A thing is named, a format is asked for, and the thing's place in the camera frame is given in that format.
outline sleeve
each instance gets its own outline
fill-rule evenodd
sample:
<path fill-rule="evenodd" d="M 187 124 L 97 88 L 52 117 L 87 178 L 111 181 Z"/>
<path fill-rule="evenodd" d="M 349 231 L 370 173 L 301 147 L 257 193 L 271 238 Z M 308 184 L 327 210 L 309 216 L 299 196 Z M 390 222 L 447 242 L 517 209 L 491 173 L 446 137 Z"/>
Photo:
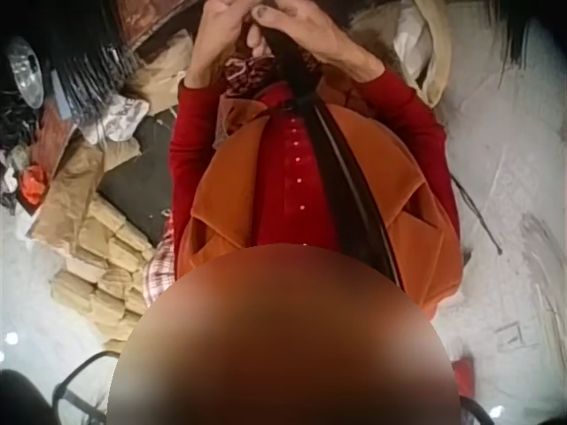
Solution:
<path fill-rule="evenodd" d="M 459 214 L 445 153 L 447 135 L 433 110 L 388 68 L 375 80 L 358 84 L 358 88 L 373 106 L 377 119 L 406 144 L 459 235 Z"/>
<path fill-rule="evenodd" d="M 179 85 L 177 120 L 169 150 L 173 184 L 174 253 L 190 219 L 197 186 L 214 155 L 216 120 L 224 84 L 204 89 Z"/>

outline white floor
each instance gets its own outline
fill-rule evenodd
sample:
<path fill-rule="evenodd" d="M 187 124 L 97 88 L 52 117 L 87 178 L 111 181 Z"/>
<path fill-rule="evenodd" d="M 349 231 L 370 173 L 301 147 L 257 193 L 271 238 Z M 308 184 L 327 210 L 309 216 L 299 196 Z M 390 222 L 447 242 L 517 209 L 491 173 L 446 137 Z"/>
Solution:
<path fill-rule="evenodd" d="M 536 424 L 566 406 L 565 62 L 532 27 L 525 69 L 502 71 L 482 4 L 450 6 L 452 77 L 437 112 L 449 164 L 500 243 L 459 199 L 472 249 L 461 293 L 433 324 L 447 351 L 475 360 L 478 401 L 498 423 Z M 563 324 L 558 335 L 557 319 Z"/>
<path fill-rule="evenodd" d="M 450 356 L 473 356 L 478 401 L 487 410 L 503 407 L 498 423 L 534 425 L 560 413 L 566 399 L 565 351 L 557 355 L 562 330 L 550 320 L 566 306 L 565 63 L 533 28 L 525 70 L 502 75 L 501 45 L 482 6 L 452 4 L 450 21 L 453 74 L 438 108 L 450 166 L 504 253 L 497 255 L 461 202 L 462 240 L 472 259 L 461 293 L 440 308 L 434 326 Z M 29 251 L 15 237 L 14 219 L 1 214 L 0 330 L 2 338 L 19 336 L 16 345 L 2 342 L 2 367 L 21 371 L 50 398 L 102 339 L 51 300 L 49 279 L 60 258 L 40 245 Z M 91 383 L 93 398 L 107 378 L 108 370 Z"/>

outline hand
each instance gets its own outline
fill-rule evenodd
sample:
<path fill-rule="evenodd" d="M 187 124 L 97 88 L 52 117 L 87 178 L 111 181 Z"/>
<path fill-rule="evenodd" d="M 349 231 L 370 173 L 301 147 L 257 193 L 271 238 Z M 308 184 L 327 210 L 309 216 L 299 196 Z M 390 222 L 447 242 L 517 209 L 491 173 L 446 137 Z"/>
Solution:
<path fill-rule="evenodd" d="M 207 0 L 184 84 L 200 89 L 214 83 L 234 52 L 242 24 L 260 0 Z"/>
<path fill-rule="evenodd" d="M 372 81 L 384 73 L 378 58 L 353 42 L 311 0 L 276 0 L 280 10 L 257 5 L 252 17 L 262 27 L 286 33 L 324 64 L 331 64 L 358 82 Z M 248 46 L 255 56 L 268 52 L 260 29 L 252 26 Z"/>

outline orange jacket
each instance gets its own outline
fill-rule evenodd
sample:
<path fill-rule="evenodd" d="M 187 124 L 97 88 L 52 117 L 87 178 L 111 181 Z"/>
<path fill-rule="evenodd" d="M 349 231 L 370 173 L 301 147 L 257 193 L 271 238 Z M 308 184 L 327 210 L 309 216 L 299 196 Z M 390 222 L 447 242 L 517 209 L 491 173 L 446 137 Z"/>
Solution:
<path fill-rule="evenodd" d="M 441 299 L 456 292 L 462 279 L 460 244 L 447 213 L 396 135 L 333 104 L 343 102 L 340 91 L 324 84 L 319 91 L 384 217 L 404 290 L 431 313 Z M 265 109 L 252 100 L 221 101 L 221 111 L 229 112 L 225 128 L 235 132 L 221 144 L 198 185 L 179 249 L 178 278 L 210 259 L 251 246 L 258 150 L 268 122 L 268 116 L 255 117 Z"/>

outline red shirt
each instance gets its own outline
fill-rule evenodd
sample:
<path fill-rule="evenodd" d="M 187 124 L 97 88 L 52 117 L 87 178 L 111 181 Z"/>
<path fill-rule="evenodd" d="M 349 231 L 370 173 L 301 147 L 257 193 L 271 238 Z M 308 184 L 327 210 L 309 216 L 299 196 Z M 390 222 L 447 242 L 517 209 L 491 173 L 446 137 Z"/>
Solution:
<path fill-rule="evenodd" d="M 217 111 L 222 85 L 180 87 L 177 121 L 171 141 L 175 256 L 190 219 L 198 183 L 214 155 Z M 392 71 L 359 85 L 377 118 L 407 145 L 431 191 L 459 232 L 459 219 L 445 156 L 446 134 L 432 110 Z M 289 98 L 277 84 L 260 101 L 271 107 Z M 260 142 L 252 224 L 254 245 L 308 244 L 338 251 L 317 162 L 299 116 L 275 112 Z"/>

